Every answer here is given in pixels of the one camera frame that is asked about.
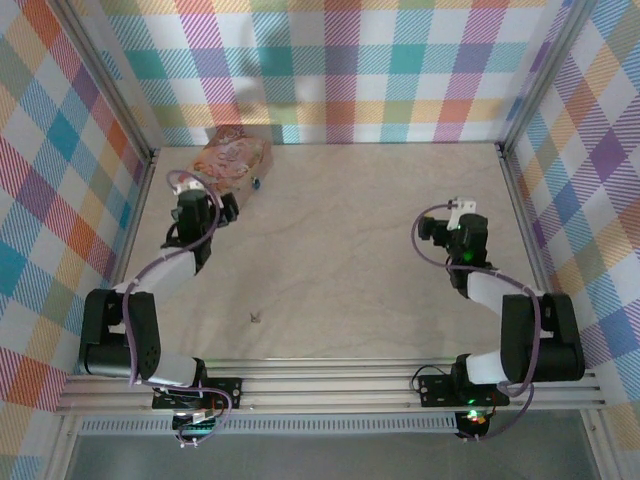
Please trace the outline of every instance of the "cable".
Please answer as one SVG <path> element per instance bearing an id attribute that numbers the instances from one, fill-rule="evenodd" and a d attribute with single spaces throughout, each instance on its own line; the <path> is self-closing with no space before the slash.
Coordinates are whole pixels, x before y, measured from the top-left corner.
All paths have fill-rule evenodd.
<path id="1" fill-rule="evenodd" d="M 491 417 L 496 416 L 496 408 L 498 407 L 498 399 L 496 398 L 496 394 L 491 392 L 491 399 L 493 400 L 493 410 L 491 410 Z"/>
<path id="2" fill-rule="evenodd" d="M 138 350 L 136 346 L 135 334 L 133 332 L 133 328 L 131 325 L 131 317 L 129 315 L 129 297 L 131 295 L 131 292 L 133 291 L 134 288 L 136 288 L 136 286 L 140 284 L 140 281 L 158 265 L 160 265 L 163 262 L 166 262 L 167 260 L 170 260 L 171 258 L 177 257 L 178 255 L 181 255 L 184 252 L 193 250 L 194 248 L 197 248 L 200 245 L 202 245 L 204 242 L 206 242 L 209 238 L 211 238 L 213 233 L 216 231 L 216 228 L 218 227 L 218 222 L 220 221 L 220 211 L 222 210 L 222 202 L 218 197 L 218 194 L 209 185 L 202 182 L 202 180 L 200 180 L 193 173 L 187 172 L 185 170 L 171 170 L 169 173 L 167 173 L 167 183 L 169 184 L 172 190 L 175 191 L 176 187 L 173 185 L 173 183 L 171 183 L 171 177 L 173 175 L 178 175 L 178 174 L 187 175 L 202 184 L 205 191 L 211 197 L 212 201 L 216 202 L 217 204 L 217 208 L 215 209 L 216 210 L 215 218 L 213 220 L 213 223 L 211 224 L 211 227 L 209 227 L 209 230 L 207 230 L 207 232 L 199 240 L 196 240 L 190 245 L 187 245 L 186 247 L 180 250 L 172 252 L 165 257 L 156 258 L 153 262 L 151 262 L 149 265 L 147 265 L 142 270 L 140 270 L 140 273 L 138 273 L 138 275 L 136 275 L 133 278 L 133 280 L 129 283 L 129 285 L 127 285 L 127 288 L 124 292 L 124 296 L 122 297 L 122 320 L 124 321 L 124 324 L 125 324 L 125 334 L 127 336 L 127 343 L 129 344 L 129 354 L 131 356 L 131 374 L 129 376 L 129 386 L 133 386 L 138 379 Z"/>
<path id="3" fill-rule="evenodd" d="M 418 247 L 418 242 L 416 240 L 416 230 L 418 228 L 418 225 L 420 223 L 420 220 L 422 218 L 424 218 L 425 215 L 427 215 L 428 213 L 434 211 L 434 210 L 440 210 L 440 209 L 450 209 L 452 207 L 456 206 L 455 204 L 440 204 L 440 205 L 434 205 L 433 207 L 427 208 L 426 210 L 424 210 L 420 215 L 418 215 L 418 217 L 415 219 L 415 221 L 413 222 L 413 226 L 411 227 L 411 244 L 413 245 L 413 249 L 416 251 L 416 253 L 418 254 L 418 256 L 420 258 L 422 258 L 423 260 L 425 260 L 426 262 L 430 263 L 431 265 L 434 265 L 436 267 L 439 268 L 444 268 L 446 270 L 466 270 L 469 272 L 478 272 L 478 273 L 483 273 L 485 275 L 492 275 L 510 285 L 513 285 L 514 287 L 522 290 L 524 293 L 526 293 L 527 295 L 529 295 L 529 297 L 531 298 L 531 303 L 533 304 L 533 312 L 534 312 L 534 331 L 533 331 L 533 346 L 531 349 L 531 360 L 529 362 L 529 368 L 527 369 L 527 373 L 525 375 L 524 381 L 522 382 L 522 384 L 520 385 L 520 387 L 518 387 L 515 390 L 510 390 L 509 386 L 511 385 L 508 382 L 503 382 L 503 383 L 499 383 L 498 384 L 498 390 L 502 393 L 504 393 L 505 395 L 507 395 L 510 398 L 514 398 L 514 397 L 518 397 L 520 395 L 522 395 L 527 388 L 530 388 L 529 391 L 529 398 L 527 399 L 527 401 L 525 402 L 524 406 L 522 407 L 522 410 L 520 410 L 518 412 L 518 414 L 507 424 L 505 424 L 504 426 L 502 426 L 499 430 L 497 430 L 495 433 L 493 434 L 487 434 L 484 437 L 475 437 L 476 440 L 480 441 L 480 440 L 488 440 L 490 438 L 495 437 L 496 435 L 504 432 L 505 430 L 511 428 L 521 417 L 522 415 L 525 414 L 525 412 L 528 410 L 529 405 L 531 405 L 531 401 L 533 400 L 533 392 L 534 392 L 534 387 L 533 387 L 533 383 L 531 383 L 532 379 L 533 379 L 533 374 L 535 373 L 535 369 L 536 369 L 536 365 L 538 364 L 538 356 L 540 353 L 540 332 L 542 330 L 542 313 L 540 312 L 540 305 L 538 303 L 538 297 L 536 296 L 535 292 L 529 288 L 528 286 L 520 283 L 519 281 L 509 277 L 508 275 L 504 275 L 500 272 L 498 272 L 497 270 L 488 270 L 485 268 L 479 268 L 479 267 L 473 267 L 473 266 L 469 266 L 469 265 L 448 265 L 447 263 L 440 263 L 440 262 L 436 262 L 435 260 L 430 259 L 429 257 L 427 257 Z"/>
<path id="4" fill-rule="evenodd" d="M 215 393 L 215 394 L 221 395 L 227 401 L 227 408 L 225 410 L 223 410 L 224 413 L 222 415 L 222 418 L 220 419 L 219 422 L 218 422 L 218 420 L 216 420 L 215 427 L 211 430 L 211 432 L 206 434 L 204 437 L 199 438 L 199 439 L 195 439 L 194 438 L 192 442 L 187 442 L 187 440 L 185 440 L 185 438 L 182 436 L 182 430 L 178 429 L 178 440 L 180 440 L 180 447 L 181 448 L 184 448 L 185 445 L 192 445 L 194 447 L 197 447 L 198 444 L 200 444 L 202 442 L 205 442 L 208 439 L 210 439 L 211 437 L 213 437 L 213 435 L 215 435 L 215 433 L 216 433 L 216 430 L 218 428 L 220 428 L 222 425 L 224 425 L 225 423 L 227 423 L 227 421 L 229 420 L 229 416 L 231 415 L 231 411 L 233 410 L 233 400 L 231 399 L 231 395 L 229 395 L 224 390 L 220 390 L 218 388 L 213 388 L 213 387 L 174 387 L 174 386 L 163 385 L 163 384 L 160 384 L 160 383 L 152 383 L 152 382 L 144 382 L 144 385 L 147 385 L 149 387 L 160 388 L 160 389 L 163 389 L 163 390 L 175 390 L 175 391 L 178 391 L 178 392 Z"/>
<path id="5" fill-rule="evenodd" d="M 413 377 L 411 377 L 411 381 L 409 382 L 409 387 L 410 387 L 413 391 L 415 391 L 415 392 L 417 392 L 417 393 L 420 393 L 420 390 L 419 390 L 419 389 L 417 389 L 417 388 L 415 387 L 415 381 L 416 381 L 416 378 L 418 377 L 418 374 L 419 374 L 422 370 L 424 370 L 425 368 L 434 368 L 434 369 L 438 370 L 441 374 L 443 374 L 443 375 L 447 375 L 447 374 L 444 372 L 444 370 L 442 370 L 440 367 L 436 367 L 435 365 L 429 365 L 429 364 L 427 364 L 427 365 L 423 365 L 423 366 L 421 366 L 418 370 L 416 370 L 416 373 L 414 373 L 414 374 L 413 374 Z"/>
<path id="6" fill-rule="evenodd" d="M 216 409 L 216 399 L 215 397 L 213 398 L 213 402 L 211 404 L 211 408 L 215 411 Z M 224 413 L 224 411 L 226 410 L 225 404 L 224 402 L 222 402 L 222 408 L 220 409 L 220 413 L 216 413 L 213 418 L 220 418 L 222 416 L 222 414 Z"/>

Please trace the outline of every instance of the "colorful plaid backdrop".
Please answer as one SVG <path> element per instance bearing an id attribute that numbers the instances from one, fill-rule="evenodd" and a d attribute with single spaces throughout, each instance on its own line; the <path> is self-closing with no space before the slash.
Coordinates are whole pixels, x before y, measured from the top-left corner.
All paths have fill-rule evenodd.
<path id="1" fill-rule="evenodd" d="M 45 0 L 0 0 L 0 479 L 34 478 L 142 162 Z"/>
<path id="2" fill-rule="evenodd" d="M 506 121 L 502 126 L 502 131 L 499 136 L 499 140 L 504 140 L 509 130 L 511 129 L 511 126 L 513 125 L 513 121 L 515 120 L 516 116 L 520 112 L 522 103 L 524 102 L 525 98 L 527 98 L 527 95 L 529 94 L 529 92 L 533 88 L 533 85 L 538 79 L 538 72 L 540 71 L 540 68 L 542 67 L 542 65 L 544 65 L 544 63 L 547 61 L 547 57 L 551 53 L 551 46 L 553 45 L 553 42 L 555 41 L 558 34 L 564 27 L 565 21 L 567 20 L 567 16 L 569 15 L 569 11 L 571 10 L 571 7 L 574 5 L 574 3 L 575 3 L 575 0 L 562 1 L 562 5 L 560 6 L 560 9 L 558 10 L 556 17 L 554 18 L 553 23 L 551 24 L 551 27 L 547 31 L 547 35 L 544 38 L 544 42 L 542 42 L 542 45 L 540 46 L 540 49 L 538 50 L 538 53 L 533 63 L 531 63 L 529 71 L 527 72 L 527 75 L 524 81 L 522 82 L 520 91 L 518 92 L 518 95 L 515 101 L 511 105 L 511 109 L 507 114 Z"/>
<path id="3" fill-rule="evenodd" d="M 120 76 L 114 58 L 128 60 L 175 146 L 225 123 L 271 125 L 275 143 L 498 139 L 571 2 L 99 3 L 117 37 L 107 63 Z"/>
<path id="4" fill-rule="evenodd" d="M 519 186 L 640 478 L 640 1 L 601 0 L 519 142 Z"/>

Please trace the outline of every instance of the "black mounting bracket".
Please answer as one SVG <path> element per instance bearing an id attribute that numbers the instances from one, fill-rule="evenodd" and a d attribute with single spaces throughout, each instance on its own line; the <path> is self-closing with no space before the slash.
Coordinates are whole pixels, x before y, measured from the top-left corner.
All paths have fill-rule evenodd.
<path id="1" fill-rule="evenodd" d="M 467 390 L 465 395 L 456 391 L 450 375 L 421 375 L 418 377 L 418 385 L 422 407 L 475 408 L 509 405 L 509 397 L 500 392 L 496 385 L 474 385 L 474 391 Z"/>
<path id="2" fill-rule="evenodd" d="M 202 387 L 217 388 L 229 394 L 232 400 L 233 408 L 240 407 L 240 399 L 242 397 L 242 379 L 241 378 L 205 378 L 202 381 Z M 167 391 L 154 388 L 153 401 L 151 402 L 152 410 L 202 410 L 215 407 L 216 410 L 227 408 L 226 400 L 221 395 L 204 392 L 179 392 L 171 390 Z"/>

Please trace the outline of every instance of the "metal frame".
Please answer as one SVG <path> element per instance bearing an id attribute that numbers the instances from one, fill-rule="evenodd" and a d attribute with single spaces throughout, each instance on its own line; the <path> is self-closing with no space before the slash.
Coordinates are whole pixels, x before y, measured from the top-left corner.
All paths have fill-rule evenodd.
<path id="1" fill-rule="evenodd" d="M 57 1 L 60 3 L 65 3 L 69 5 L 68 8 L 73 9 L 72 0 L 49 0 L 49 1 Z M 164 134 L 162 132 L 162 128 L 158 123 L 158 119 L 153 113 L 153 109 L 151 105 L 147 101 L 147 98 L 142 91 L 142 87 L 140 82 L 137 80 L 136 75 L 127 60 L 127 57 L 122 49 L 122 46 L 116 37 L 116 34 L 111 28 L 111 24 L 109 23 L 109 19 L 104 12 L 100 0 L 84 0 L 84 6 L 93 21 L 93 25 L 95 26 L 98 35 L 100 36 L 100 40 L 105 44 L 106 48 L 109 50 L 111 57 L 116 63 L 118 70 L 122 74 L 127 86 L 129 87 L 129 93 L 135 100 L 137 106 L 140 109 L 140 113 L 144 117 L 147 122 L 147 138 L 152 144 L 153 148 L 160 148 L 165 143 Z"/>
<path id="2" fill-rule="evenodd" d="M 131 258 L 131 251 L 133 250 L 133 244 L 138 234 L 138 228 L 140 227 L 140 220 L 142 218 L 142 212 L 144 206 L 147 203 L 147 197 L 149 196 L 149 190 L 151 189 L 151 182 L 153 181 L 153 174 L 156 171 L 156 162 L 158 160 L 159 150 L 154 152 L 154 156 L 145 165 L 144 172 L 140 178 L 140 192 L 138 193 L 138 199 L 136 205 L 133 208 L 133 214 L 131 215 L 131 223 L 126 233 L 124 244 L 122 246 L 122 252 L 118 255 L 116 267 L 114 269 L 113 278 L 111 279 L 112 285 L 124 281 L 127 273 L 127 265 Z"/>
<path id="3" fill-rule="evenodd" d="M 516 118 L 507 132 L 504 152 L 507 158 L 513 155 L 518 140 L 526 130 L 533 115 L 538 110 L 547 90 L 556 78 L 569 50 L 575 43 L 598 0 L 575 0 L 567 20 L 549 49 L 545 63 L 533 83 L 533 88 L 525 98 Z"/>
<path id="4" fill-rule="evenodd" d="M 98 87 L 114 109 L 116 117 L 135 143 L 138 153 L 149 161 L 143 175 L 132 224 L 116 268 L 115 281 L 117 282 L 124 277 L 151 185 L 155 170 L 151 155 L 153 148 L 150 148 L 146 142 L 69 0 L 48 0 L 48 2 L 80 52 Z M 540 252 L 536 248 L 535 237 L 527 222 L 523 199 L 517 191 L 508 159 L 513 154 L 518 139 L 540 105 L 596 3 L 597 0 L 574 2 L 567 22 L 552 45 L 551 53 L 538 75 L 534 88 L 507 134 L 505 144 L 498 148 L 500 164 L 534 277 L 538 287 L 545 290 L 549 289 L 549 282 Z M 94 1 L 88 2 L 90 10 L 95 10 L 95 5 Z M 455 408 L 422 408 L 418 394 L 412 391 L 408 384 L 418 367 L 427 363 L 446 367 L 452 361 L 452 359 L 223 360 L 208 362 L 207 366 L 210 376 L 240 376 L 245 379 L 242 406 L 235 416 L 240 419 L 257 419 L 265 416 L 280 418 L 283 414 L 351 417 L 370 414 L 378 418 L 389 415 L 410 415 L 416 418 L 420 415 L 438 413 L 446 416 L 456 410 Z M 615 450 L 611 448 L 611 435 L 606 414 L 602 411 L 605 400 L 594 373 L 587 371 L 580 382 L 539 384 L 536 387 L 537 392 L 531 408 L 581 410 L 602 477 L 621 478 L 619 461 Z M 57 479 L 66 476 L 75 441 L 82 433 L 87 419 L 96 418 L 96 415 L 102 418 L 109 416 L 108 418 L 112 419 L 122 419 L 127 416 L 132 418 L 132 415 L 142 419 L 158 419 L 163 415 L 166 417 L 166 413 L 151 410 L 152 395 L 147 387 L 136 386 L 130 389 L 126 381 L 91 376 L 70 377 L 61 397 L 55 422 L 47 432 L 47 444 L 51 446 L 52 453 L 50 459 L 45 462 L 47 467 L 41 472 L 41 477 Z M 519 397 L 509 407 L 503 409 L 518 410 L 523 403 L 524 399 Z"/>
<path id="5" fill-rule="evenodd" d="M 100 90 L 107 100 L 107 103 L 111 106 L 115 117 L 129 137 L 136 153 L 147 161 L 151 160 L 152 151 L 155 147 L 158 147 L 158 145 L 152 146 L 147 142 L 142 130 L 140 130 L 138 123 L 129 110 L 127 103 L 124 98 L 122 98 L 115 81 L 104 65 L 100 52 L 98 52 L 93 45 L 75 9 L 70 5 L 68 0 L 47 0 L 47 3 L 60 21 L 62 28 L 69 36 L 73 46 L 78 50 L 80 58 L 93 77 L 98 90 Z"/>
<path id="6" fill-rule="evenodd" d="M 232 417 L 238 425 L 226 433 L 247 431 L 247 426 L 251 427 L 255 421 L 264 423 L 266 420 L 271 424 L 271 419 L 294 418 L 303 418 L 307 422 L 318 418 L 328 421 L 346 419 L 352 422 L 352 426 L 347 427 L 348 433 L 363 433 L 361 430 L 382 432 L 390 426 L 396 432 L 451 433 L 449 417 L 451 412 L 460 408 L 422 408 L 419 394 L 410 388 L 409 380 L 422 365 L 446 368 L 452 361 L 274 359 L 206 363 L 209 376 L 244 379 L 241 407 Z M 536 389 L 531 405 L 533 410 L 582 410 L 586 412 L 583 414 L 588 414 L 599 412 L 605 402 L 591 371 L 587 371 L 579 382 L 537 384 Z M 171 433 L 167 413 L 151 410 L 152 398 L 149 387 L 129 388 L 126 380 L 88 375 L 70 377 L 57 412 L 54 427 L 57 442 L 43 478 L 65 477 L 78 435 Z M 499 409 L 519 410 L 524 400 L 524 396 L 518 397 L 508 407 Z M 358 419 L 378 422 L 378 426 L 361 427 Z M 326 429 L 318 427 L 317 430 L 317 433 L 327 434 Z M 606 461 L 598 462 L 598 465 L 601 463 L 606 465 Z"/>
<path id="7" fill-rule="evenodd" d="M 209 362 L 209 377 L 241 377 L 239 415 L 255 414 L 363 414 L 455 412 L 460 408 L 422 408 L 409 380 L 422 365 L 442 368 L 443 359 L 424 360 L 217 360 Z M 519 410 L 527 394 L 505 410 Z M 158 415 L 151 410 L 149 387 L 129 388 L 126 380 L 80 375 L 70 377 L 58 413 L 65 415 Z M 601 408 L 604 398 L 593 372 L 579 382 L 536 385 L 531 408 L 578 410 Z"/>
<path id="8" fill-rule="evenodd" d="M 538 288 L 544 291 L 551 291 L 551 282 L 546 274 L 540 249 L 536 246 L 535 235 L 531 228 L 531 222 L 527 217 L 524 199 L 517 188 L 515 174 L 510 162 L 505 157 L 504 145 L 496 144 L 496 151 L 505 183 L 509 190 L 509 196 L 511 197 L 511 203 L 513 204 L 513 210 L 524 241 L 527 256 L 529 257 L 534 279 Z M 589 410 L 582 409 L 581 414 L 600 476 L 604 480 L 630 478 L 625 477 L 621 473 L 623 471 L 621 468 L 623 463 L 616 454 L 615 442 L 611 435 L 607 412 L 601 407 Z"/>

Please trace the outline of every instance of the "metal vent grille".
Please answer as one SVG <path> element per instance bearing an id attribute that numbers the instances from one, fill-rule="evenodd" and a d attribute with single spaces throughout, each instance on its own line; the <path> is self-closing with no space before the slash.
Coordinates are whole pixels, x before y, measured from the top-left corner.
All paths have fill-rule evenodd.
<path id="1" fill-rule="evenodd" d="M 251 415 L 236 416 L 219 434 L 357 434 L 452 433 L 457 431 L 453 413 L 371 415 Z M 85 417 L 80 435 L 172 434 L 171 417 Z"/>
<path id="2" fill-rule="evenodd" d="M 137 416 L 85 417 L 80 435 L 159 435 L 171 433 L 171 416 L 140 418 Z"/>
<path id="3" fill-rule="evenodd" d="M 221 433 L 391 433 L 450 432 L 455 430 L 450 414 L 414 415 L 269 415 L 234 418 Z"/>

